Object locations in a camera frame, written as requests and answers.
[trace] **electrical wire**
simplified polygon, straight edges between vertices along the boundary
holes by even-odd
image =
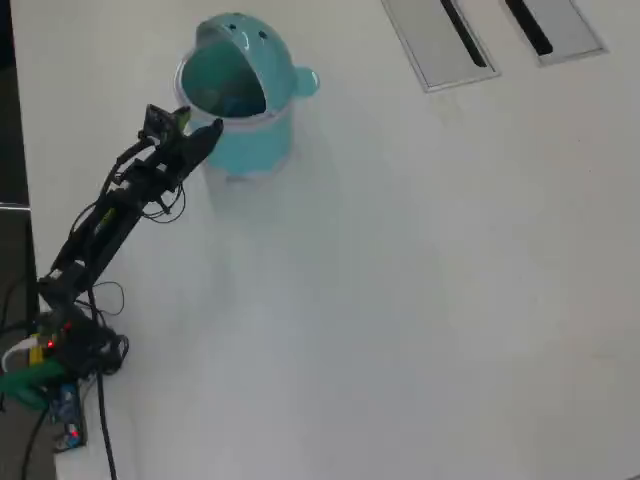
[[[122,363],[124,359],[127,357],[127,353],[129,353],[129,339],[125,335],[118,335],[116,338],[118,339],[118,347],[121,348],[120,362]],[[120,369],[119,366],[115,368],[109,368],[109,369],[105,368],[104,370],[102,370],[102,373],[104,375],[113,375],[119,369]]]
[[[96,297],[93,293],[93,286],[87,290],[89,296],[89,305],[91,307],[91,318],[94,322],[98,322],[98,307],[96,307]],[[113,450],[111,449],[111,438],[109,437],[109,429],[107,427],[107,413],[104,407],[104,385],[102,383],[102,370],[98,368],[96,372],[96,380],[98,383],[98,406],[100,410],[100,426],[102,427],[102,438],[104,439],[104,448],[107,451],[107,461],[109,462],[109,473],[111,480],[118,480],[116,473],[116,464],[113,459]]]
[[[118,282],[114,282],[113,280],[105,280],[104,282],[98,282],[93,287],[94,288],[102,287],[103,285],[115,285],[116,287],[118,287],[120,289],[120,299],[122,300],[121,303],[120,303],[120,309],[117,312],[109,312],[107,310],[102,310],[102,312],[106,313],[107,315],[111,315],[112,317],[117,317],[124,310],[124,300],[125,300],[124,288]]]
[[[102,437],[104,438],[104,448],[107,451],[107,461],[109,462],[109,473],[111,480],[118,480],[116,473],[116,464],[113,459],[113,451],[111,449],[111,438],[109,437],[109,429],[107,427],[107,413],[104,408],[104,385],[102,383],[102,372],[98,370],[96,373],[98,384],[98,408],[100,410],[100,426],[102,427]]]
[[[27,448],[24,451],[24,457],[22,459],[22,469],[20,474],[21,480],[27,480],[27,470],[29,469],[29,461],[31,460],[31,451],[33,450],[33,444],[36,441],[36,437],[38,436],[38,432],[40,431],[40,428],[44,423],[44,419],[46,418],[48,411],[49,409],[47,408],[42,410],[42,413],[40,413],[38,421],[34,425],[33,430],[31,431],[31,435],[29,436],[29,442],[27,443]]]
[[[175,204],[178,203],[178,200],[180,199],[180,195],[182,195],[183,192],[184,192],[184,187],[182,186],[182,184],[180,184],[180,186],[178,186],[178,191],[176,192],[176,196],[173,198],[171,203],[167,205],[167,208],[169,210],[171,210],[175,206]],[[147,219],[158,218],[163,215],[166,215],[164,210],[158,210],[157,212],[153,212],[153,213],[143,212],[142,214],[142,216]]]
[[[93,207],[96,206],[96,204],[98,203],[98,201],[96,200],[93,203],[90,203],[89,205],[87,205],[86,207],[84,207],[82,209],[82,211],[78,214],[78,216],[76,217],[76,219],[73,221],[73,223],[71,224],[71,228],[69,229],[69,238],[71,238],[71,235],[73,234],[73,232],[76,231],[76,226],[78,225],[78,222],[80,221],[80,219],[82,217],[84,217],[84,215],[91,210]]]
[[[180,212],[178,212],[178,215],[176,215],[175,217],[166,221],[162,221],[162,220],[158,220],[158,217],[150,217],[150,216],[147,216],[146,214],[143,214],[142,216],[147,220],[151,220],[154,223],[159,223],[163,225],[175,222],[182,216],[184,211],[187,209],[187,192],[185,191],[182,185],[180,185],[178,195],[182,197],[182,208],[180,209]]]
[[[116,163],[111,167],[107,178],[100,189],[100,195],[98,196],[98,200],[100,201],[109,191],[109,187],[113,183],[114,178],[118,175],[118,170],[129,160],[133,159],[138,153],[146,150],[147,148],[153,146],[153,140],[150,138],[141,138],[135,145],[127,148],[122,155],[116,158]]]
[[[87,310],[91,311],[91,305],[89,305],[87,302],[85,302],[85,301],[83,301],[83,300],[76,300],[76,302],[75,302],[75,303],[76,303],[77,305],[79,305],[79,306],[80,306],[80,308],[85,308],[85,309],[87,309]],[[106,327],[106,326],[107,326],[107,321],[106,321],[106,320],[105,320],[105,318],[104,318],[104,314],[105,314],[105,313],[106,313],[106,312],[105,312],[104,310],[100,310],[100,309],[98,309],[98,316],[100,317],[100,320],[102,320],[102,325]]]

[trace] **teal container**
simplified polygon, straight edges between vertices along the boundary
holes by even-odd
[[[289,156],[293,102],[320,83],[294,67],[284,41],[269,25],[241,13],[201,23],[196,46],[178,66],[175,93],[191,107],[190,128],[224,120],[224,133],[208,162],[233,177],[275,171]]]

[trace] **trash can lid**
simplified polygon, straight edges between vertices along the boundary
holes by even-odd
[[[266,99],[266,112],[285,108],[296,93],[296,70],[280,35],[250,15],[225,13],[202,22],[196,32],[197,46],[231,40],[253,69]]]

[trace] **white table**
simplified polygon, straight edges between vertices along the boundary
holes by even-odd
[[[175,106],[200,20],[256,14],[322,79],[284,170],[201,169],[105,273],[121,479],[640,472],[640,3],[578,3],[612,53],[539,69],[463,1],[502,76],[425,95],[376,0],[14,1],[40,272],[145,105]],[[107,478],[87,411],[61,480]]]

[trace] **black cable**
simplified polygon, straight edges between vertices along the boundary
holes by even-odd
[[[38,417],[38,421],[31,431],[31,436],[29,437],[29,441],[27,442],[27,448],[24,451],[24,458],[22,459],[22,473],[20,474],[21,480],[27,480],[27,470],[29,469],[29,461],[31,460],[31,451],[33,450],[33,444],[36,441],[36,437],[38,436],[38,432],[40,431],[40,428],[44,423],[44,419],[46,418],[48,411],[49,410],[47,408],[42,410],[42,413]]]
[[[89,296],[89,304],[91,306],[91,318],[94,322],[98,322],[98,307],[96,307],[96,297],[93,293],[93,286],[87,290]],[[111,438],[109,437],[109,429],[107,427],[107,413],[104,408],[104,385],[102,384],[102,370],[98,368],[96,372],[96,380],[98,383],[98,406],[100,409],[100,426],[102,427],[102,437],[104,438],[104,448],[107,451],[107,461],[109,462],[109,473],[111,480],[118,480],[116,473],[116,464],[113,460],[113,451],[111,449]]]
[[[118,282],[114,282],[113,280],[105,280],[104,282],[98,282],[93,287],[101,287],[103,285],[115,285],[120,289],[120,298],[122,299],[122,303],[120,305],[120,309],[116,313],[108,312],[107,310],[102,310],[107,315],[111,315],[112,317],[117,317],[124,310],[124,288]]]
[[[129,353],[129,339],[126,337],[126,335],[118,335],[116,338],[118,339],[118,347],[121,348],[120,365],[118,365],[117,367],[104,369],[102,371],[104,375],[113,375],[118,370],[120,370],[122,362],[124,362],[124,359],[127,358],[127,353]]]
[[[96,200],[93,203],[90,203],[89,205],[87,205],[86,207],[84,207],[82,209],[82,211],[78,214],[78,216],[76,217],[76,219],[73,221],[73,223],[71,224],[71,228],[69,229],[69,237],[71,237],[71,235],[73,234],[73,232],[75,232],[76,230],[76,225],[78,225],[78,222],[80,221],[80,219],[82,217],[84,217],[84,215],[91,210],[93,207],[96,206],[96,203],[98,203],[98,201]]]
[[[175,204],[178,203],[178,200],[180,199],[180,195],[182,195],[183,190],[184,188],[182,187],[182,184],[180,184],[180,186],[178,187],[178,191],[176,192],[176,196],[173,198],[171,203],[167,205],[167,208],[169,210],[171,210],[175,206]],[[147,219],[158,218],[163,215],[166,215],[164,210],[158,210],[157,212],[152,212],[152,213],[142,212],[142,216]]]
[[[80,308],[86,308],[87,310],[91,311],[91,305],[89,303],[85,302],[84,300],[78,299],[78,300],[75,301],[75,303],[76,303],[76,305],[79,305]],[[104,310],[98,309],[98,316],[100,317],[100,320],[102,320],[102,325],[106,327],[107,326],[107,321],[104,318],[104,314],[105,313],[106,312]]]
[[[160,223],[160,224],[163,224],[163,225],[166,225],[166,224],[169,224],[169,223],[173,223],[176,220],[178,220],[182,216],[184,211],[187,209],[187,192],[185,191],[184,188],[181,188],[180,192],[182,193],[182,195],[180,195],[182,197],[182,208],[180,209],[180,212],[178,213],[178,215],[176,215],[175,217],[173,217],[173,218],[171,218],[170,220],[167,220],[167,221],[157,220],[154,217],[147,217],[147,216],[143,215],[144,218],[146,218],[148,220],[151,220],[154,223]]]
[[[109,473],[111,480],[118,480],[116,473],[116,464],[113,460],[113,451],[111,450],[111,438],[109,438],[109,429],[107,427],[107,413],[104,408],[104,385],[102,384],[102,372],[98,370],[96,373],[98,383],[98,407],[100,409],[100,425],[102,427],[102,438],[104,439],[104,448],[107,451],[107,461],[109,462]]]

